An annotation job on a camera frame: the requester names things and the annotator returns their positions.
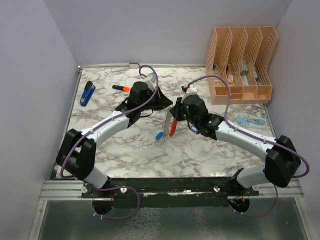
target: white label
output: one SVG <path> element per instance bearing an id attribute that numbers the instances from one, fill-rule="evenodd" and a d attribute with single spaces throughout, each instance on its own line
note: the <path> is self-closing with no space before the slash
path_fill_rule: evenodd
<path id="1" fill-rule="evenodd" d="M 246 75 L 241 76 L 242 84 L 245 86 L 249 86 L 248 79 Z"/>
<path id="2" fill-rule="evenodd" d="M 229 78 L 228 78 L 229 83 L 233 83 L 234 82 L 234 76 L 232 74 L 229 73 Z"/>

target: orange marker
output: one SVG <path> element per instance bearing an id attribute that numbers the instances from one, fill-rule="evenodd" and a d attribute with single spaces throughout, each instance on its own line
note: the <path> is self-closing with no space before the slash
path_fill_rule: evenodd
<path id="1" fill-rule="evenodd" d="M 113 89 L 117 89 L 117 90 L 121 90 L 121 91 L 124 91 L 124 92 L 127 92 L 127 93 L 130 92 L 130 87 L 128 87 L 128 86 L 112 85 L 112 88 Z"/>

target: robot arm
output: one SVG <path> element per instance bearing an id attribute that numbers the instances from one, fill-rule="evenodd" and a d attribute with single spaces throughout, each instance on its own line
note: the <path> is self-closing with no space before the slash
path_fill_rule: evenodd
<path id="1" fill-rule="evenodd" d="M 233 129 L 227 124 L 224 117 L 208 112 L 205 102 L 197 95 L 197 90 L 193 85 L 182 87 L 182 90 L 185 95 L 178 97 L 175 106 L 170 110 L 175 120 L 187 121 L 194 126 L 193 129 L 190 129 L 196 134 L 236 145 L 265 162 L 258 166 L 239 169 L 231 178 L 236 188 L 246 189 L 269 182 L 285 188 L 289 184 L 301 160 L 282 148 L 266 142 L 269 140 L 296 151 L 288 137 L 281 136 L 276 139 L 263 136 L 232 123 L 235 126 Z M 264 141 L 256 140 L 237 130 L 243 130 Z"/>
<path id="2" fill-rule="evenodd" d="M 79 180 L 84 180 L 97 188 L 102 188 L 108 180 L 108 176 L 95 167 L 96 149 L 112 137 L 114 134 L 129 128 L 141 116 L 141 112 L 152 110 L 159 111 L 172 105 L 172 101 L 166 98 L 158 88 L 157 93 L 151 99 L 151 101 L 143 107 L 136 109 L 138 106 L 145 103 L 154 93 L 156 89 L 156 76 L 151 73 L 144 81 L 137 81 L 133 84 L 128 98 L 126 98 L 119 106 L 115 108 L 115 111 L 111 115 L 97 124 L 77 131 L 75 129 L 69 130 L 63 139 L 60 150 L 56 157 L 56 163 L 62 166 L 68 153 L 76 142 L 88 132 L 91 132 L 85 137 L 77 146 L 78 149 L 74 150 L 69 157 L 65 170 L 71 173 Z M 132 112 L 113 119 L 115 116 L 125 113 L 129 110 Z M 108 123 L 99 127 L 95 131 L 93 129 L 99 126 L 106 119 L 112 119 Z"/>

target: cable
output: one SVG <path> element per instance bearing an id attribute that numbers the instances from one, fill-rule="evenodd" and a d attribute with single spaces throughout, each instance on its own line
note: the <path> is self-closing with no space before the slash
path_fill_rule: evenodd
<path id="1" fill-rule="evenodd" d="M 279 144 L 279 143 L 277 143 L 277 142 L 272 142 L 272 141 L 269 141 L 269 140 L 264 140 L 264 139 L 261 138 L 261 137 L 257 137 L 257 136 L 255 136 L 255 135 L 252 135 L 252 134 L 246 132 L 246 131 L 243 131 L 243 130 L 241 130 L 241 129 L 239 129 L 239 128 L 236 128 L 235 126 L 233 126 L 233 125 L 228 121 L 228 116 L 227 116 L 227 114 L 228 114 L 228 108 L 229 108 L 229 105 L 230 105 L 231 92 L 230 92 L 230 88 L 229 88 L 229 86 L 227 85 L 226 81 L 223 80 L 220 76 L 217 76 L 217 75 L 206 75 L 206 76 L 202 76 L 202 77 L 199 77 L 199 78 L 196 79 L 196 80 L 193 80 L 193 81 L 189 82 L 189 83 L 187 84 L 187 86 L 189 87 L 191 84 L 194 84 L 194 83 L 196 83 L 196 82 L 198 82 L 198 81 L 200 81 L 200 80 L 202 80 L 202 79 L 206 79 L 206 78 L 217 78 L 217 79 L 221 80 L 221 81 L 223 82 L 223 84 L 225 85 L 226 89 L 227 89 L 228 98 L 227 98 L 227 103 L 226 103 L 226 107 L 225 107 L 225 111 L 224 111 L 224 120 L 225 120 L 225 122 L 229 125 L 229 127 L 231 127 L 232 129 L 234 129 L 234 130 L 236 130 L 236 131 L 238 131 L 238 132 L 240 132 L 240 133 L 242 133 L 242 134 L 244 134 L 244 135 L 246 135 L 246 136 L 248 136 L 248 137 L 251 137 L 251 138 L 253 138 L 253 139 L 256 139 L 256 140 L 258 140 L 258 141 L 261 141 L 261 142 L 264 142 L 264 143 L 268 143 L 268 144 L 272 144 L 272 145 L 274 145 L 274 146 L 277 146 L 277 147 L 279 147 L 279 148 L 282 148 L 282 149 L 288 151 L 289 153 L 294 154 L 294 155 L 296 155 L 298 158 L 300 158 L 300 159 L 304 162 L 304 164 L 305 164 L 305 167 L 306 167 L 305 172 L 302 173 L 302 174 L 300 174 L 300 175 L 293 176 L 293 178 L 295 178 L 295 179 L 302 178 L 302 177 L 306 176 L 306 175 L 309 173 L 309 171 L 310 171 L 310 166 L 309 166 L 307 160 L 306 160 L 303 156 L 301 156 L 299 153 L 291 150 L 290 148 L 287 148 L 287 147 L 285 147 L 285 146 L 282 146 L 281 144 Z M 276 207 L 277 207 L 277 205 L 278 205 L 278 199 L 279 199 L 277 187 L 276 187 L 275 185 L 273 185 L 273 186 L 274 186 L 274 189 L 275 189 L 275 204 L 274 204 L 274 206 L 270 209 L 270 211 L 268 211 L 268 212 L 266 212 L 266 213 L 264 213 L 264 214 L 259 214 L 259 215 L 245 214 L 245 213 L 243 213 L 243 212 L 241 213 L 241 212 L 238 212 L 238 211 L 236 211 L 236 210 L 234 210 L 234 211 L 235 211 L 237 214 L 240 214 L 240 215 L 242 215 L 242 216 L 249 217 L 249 218 L 261 218 L 261 217 L 265 217 L 265 216 L 271 214 L 271 213 L 276 209 Z"/>
<path id="2" fill-rule="evenodd" d="M 140 76 L 142 75 L 141 69 L 144 68 L 144 67 L 150 68 L 150 69 L 153 71 L 153 73 L 154 73 L 154 75 L 155 75 L 155 79 L 156 79 L 155 90 L 154 90 L 154 92 L 152 93 L 151 97 L 150 97 L 147 101 L 145 101 L 144 103 L 142 103 L 140 106 L 137 106 L 137 107 L 135 107 L 135 108 L 133 108 L 133 109 L 131 109 L 131 110 L 129 110 L 129 111 L 120 113 L 120 114 L 114 116 L 113 118 L 108 118 L 108 119 L 106 119 L 105 121 L 103 121 L 102 123 L 100 123 L 99 125 L 97 125 L 96 127 L 94 127 L 94 128 L 92 129 L 93 132 L 94 132 L 95 130 L 101 128 L 101 127 L 104 126 L 105 124 L 107 124 L 107 123 L 109 123 L 109 122 L 111 122 L 111 121 L 113 121 L 113 120 L 115 120 L 115 119 L 117 119 L 117 118 L 119 118 L 119 117 L 121 117 L 121 116 L 123 116 L 123 115 L 127 115 L 127 114 L 129 114 L 129 113 L 132 113 L 132 112 L 134 112 L 134 111 L 136 111 L 136 110 L 144 107 L 145 105 L 147 105 L 147 104 L 151 101 L 151 99 L 154 98 L 154 96 L 155 96 L 155 95 L 157 94 L 157 92 L 158 92 L 158 87 L 159 87 L 158 75 L 157 75 L 156 71 L 154 70 L 154 68 L 153 68 L 152 66 L 150 66 L 150 65 L 142 65 L 142 66 L 139 68 L 139 74 L 140 74 Z M 66 167 L 66 165 L 67 165 L 67 162 L 68 162 L 71 154 L 74 152 L 74 150 L 76 149 L 76 147 L 81 143 L 81 141 L 82 141 L 85 137 L 87 137 L 87 136 L 90 135 L 91 133 L 92 133 L 91 131 L 88 131 L 86 134 L 84 134 L 82 137 L 80 137 L 79 140 L 74 144 L 74 146 L 71 148 L 71 150 L 70 150 L 69 153 L 67 154 L 65 160 L 63 161 L 63 164 L 62 164 L 62 166 L 61 166 L 61 171 L 60 171 L 60 175 L 61 175 L 61 177 L 62 177 L 63 179 L 73 178 L 73 176 L 65 176 L 65 175 L 64 175 L 65 167 Z"/>
<path id="3" fill-rule="evenodd" d="M 137 107 L 135 107 L 135 108 L 133 108 L 133 109 L 131 109 L 131 110 L 129 110 L 129 111 L 120 113 L 120 114 L 114 116 L 113 118 L 108 118 L 108 119 L 106 119 L 105 121 L 103 121 L 102 123 L 100 123 L 99 125 L 97 125 L 96 127 L 94 127 L 94 128 L 92 129 L 93 132 L 94 132 L 95 130 L 99 129 L 100 127 L 104 126 L 105 124 L 109 123 L 110 121 L 113 121 L 114 119 L 117 119 L 117 118 L 119 118 L 119 117 L 121 117 L 121 116 L 123 116 L 123 115 L 127 115 L 127 114 L 129 114 L 129 113 L 132 113 L 132 112 L 134 112 L 134 111 L 136 111 L 136 110 L 144 107 L 145 105 L 147 105 L 147 104 L 151 101 L 151 99 L 154 98 L 154 96 L 155 96 L 155 95 L 157 94 L 157 92 L 158 92 L 158 87 L 159 87 L 158 75 L 157 75 L 156 71 L 154 70 L 154 68 L 153 68 L 152 66 L 145 64 L 145 65 L 142 65 L 142 66 L 139 68 L 139 74 L 140 74 L 140 76 L 143 75 L 143 74 L 141 73 L 141 69 L 142 69 L 142 68 L 145 68 L 145 67 L 147 67 L 147 68 L 149 68 L 149 69 L 152 70 L 152 72 L 154 73 L 155 79 L 156 79 L 155 90 L 154 90 L 154 92 L 152 93 L 151 97 L 150 97 L 147 101 L 145 101 L 144 103 L 142 103 L 140 106 L 137 106 Z M 70 150 L 69 153 L 67 154 L 65 160 L 64 160 L 63 163 L 62 163 L 61 171 L 60 171 L 60 175 L 61 175 L 61 177 L 62 177 L 63 179 L 67 179 L 67 178 L 72 178 L 72 177 L 73 177 L 73 176 L 64 176 L 64 170 L 65 170 L 65 167 L 66 167 L 66 165 L 67 165 L 67 162 L 68 162 L 71 154 L 72 154 L 72 153 L 74 152 L 74 150 L 76 149 L 76 147 L 81 143 L 81 141 L 82 141 L 85 137 L 87 137 L 87 136 L 90 135 L 91 133 L 92 133 L 91 131 L 88 131 L 86 134 L 84 134 L 82 137 L 80 137 L 79 140 L 74 144 L 74 146 L 71 148 L 71 150 Z M 97 187 L 95 187 L 95 186 L 92 186 L 92 187 L 93 187 L 94 189 L 96 189 L 96 190 L 99 190 L 99 191 L 111 191 L 111 190 L 116 190 L 116 189 L 122 188 L 122 186 L 105 188 L 105 189 L 100 189 L 100 188 L 97 188 Z M 127 219 L 127 218 L 130 218 L 131 216 L 133 216 L 133 215 L 139 210 L 139 208 L 140 208 L 140 197 L 139 197 L 138 192 L 137 192 L 133 187 L 130 187 L 130 186 L 126 186 L 125 188 L 132 190 L 132 191 L 136 194 L 136 196 L 137 196 L 138 203 L 137 203 L 137 206 L 136 206 L 135 210 L 134 210 L 132 213 L 130 213 L 129 215 L 127 215 L 127 216 L 111 217 L 111 216 L 100 215 L 100 217 L 105 218 L 105 219 L 113 219 L 113 220 Z"/>
<path id="4" fill-rule="evenodd" d="M 130 186 L 115 186 L 115 187 L 110 187 L 110 188 L 104 188 L 104 189 L 101 189 L 101 188 L 97 188 L 95 186 L 93 186 L 92 184 L 90 184 L 92 188 L 98 190 L 98 191 L 101 191 L 101 192 L 105 192 L 105 191 L 112 191 L 112 190 L 117 190 L 117 189 L 122 189 L 122 188 L 125 188 L 125 189 L 130 189 L 132 190 L 137 199 L 138 199 L 138 203 L 136 205 L 136 208 L 134 209 L 134 211 L 132 213 L 130 213 L 129 215 L 127 216 L 106 216 L 106 215 L 99 215 L 96 213 L 96 210 L 93 208 L 94 212 L 95 212 L 95 215 L 99 216 L 99 217 L 102 217 L 104 219 L 112 219 L 112 220 L 122 220 L 122 219 L 128 219 L 130 217 L 132 217 L 133 215 L 135 215 L 139 208 L 140 208 L 140 197 L 139 197 L 139 193 L 137 192 L 137 190 L 135 190 L 133 187 L 130 187 Z"/>
<path id="5" fill-rule="evenodd" d="M 152 110 L 152 112 L 150 113 L 150 114 L 148 114 L 148 115 L 144 115 L 144 116 L 140 116 L 140 118 L 147 118 L 147 117 L 150 117 L 153 113 L 154 113 L 154 110 L 153 109 L 151 109 Z"/>
<path id="6" fill-rule="evenodd" d="M 302 177 L 306 176 L 306 175 L 309 173 L 309 171 L 310 171 L 309 163 L 308 163 L 307 160 L 306 160 L 303 156 L 301 156 L 299 153 L 291 150 L 290 148 L 287 148 L 286 146 L 282 146 L 281 144 L 279 144 L 279 143 L 277 143 L 277 142 L 272 142 L 272 141 L 269 141 L 269 140 L 264 140 L 264 139 L 261 138 L 261 137 L 257 137 L 257 136 L 255 136 L 255 135 L 252 135 L 252 134 L 246 132 L 246 131 L 243 131 L 243 130 L 241 130 L 241 129 L 239 129 L 239 128 L 236 128 L 235 126 L 233 126 L 233 125 L 229 122 L 228 117 L 227 117 L 227 114 L 228 114 L 228 108 L 229 108 L 229 105 L 230 105 L 231 92 L 230 92 L 230 88 L 229 88 L 229 86 L 227 85 L 226 81 L 223 80 L 221 77 L 219 77 L 219 76 L 217 76 L 217 75 L 206 75 L 206 76 L 199 77 L 198 79 L 189 82 L 187 85 L 190 86 L 191 84 L 194 84 L 195 82 L 198 82 L 198 81 L 200 81 L 200 80 L 202 80 L 202 79 L 206 79 L 206 78 L 217 78 L 217 79 L 221 80 L 221 81 L 223 82 L 223 84 L 226 86 L 226 89 L 227 89 L 227 92 L 228 92 L 228 98 L 227 98 L 227 104 L 226 104 L 225 111 L 224 111 L 224 120 L 225 120 L 225 122 L 229 125 L 229 127 L 231 127 L 232 129 L 238 131 L 239 133 L 242 133 L 242 134 L 244 134 L 244 135 L 246 135 L 246 136 L 248 136 L 248 137 L 251 137 L 251 138 L 253 138 L 253 139 L 255 139 L 255 140 L 258 140 L 258 141 L 261 141 L 261 142 L 265 142 L 265 143 L 268 143 L 268 144 L 272 144 L 272 145 L 275 145 L 275 146 L 277 146 L 277 147 L 279 147 L 279 148 L 282 148 L 282 149 L 288 151 L 289 153 L 291 153 L 291 154 L 293 154 L 293 155 L 296 155 L 298 158 L 300 158 L 300 159 L 304 162 L 305 167 L 306 167 L 306 170 L 305 170 L 304 173 L 302 173 L 302 174 L 300 174 L 300 175 L 293 176 L 294 179 L 302 178 Z"/>

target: blue marker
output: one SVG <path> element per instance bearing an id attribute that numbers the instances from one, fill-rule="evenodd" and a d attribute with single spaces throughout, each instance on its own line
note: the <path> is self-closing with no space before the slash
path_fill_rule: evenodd
<path id="1" fill-rule="evenodd" d="M 162 136 L 164 135 L 164 133 L 161 131 L 158 133 L 157 136 L 155 136 L 155 140 L 160 140 L 162 138 Z"/>

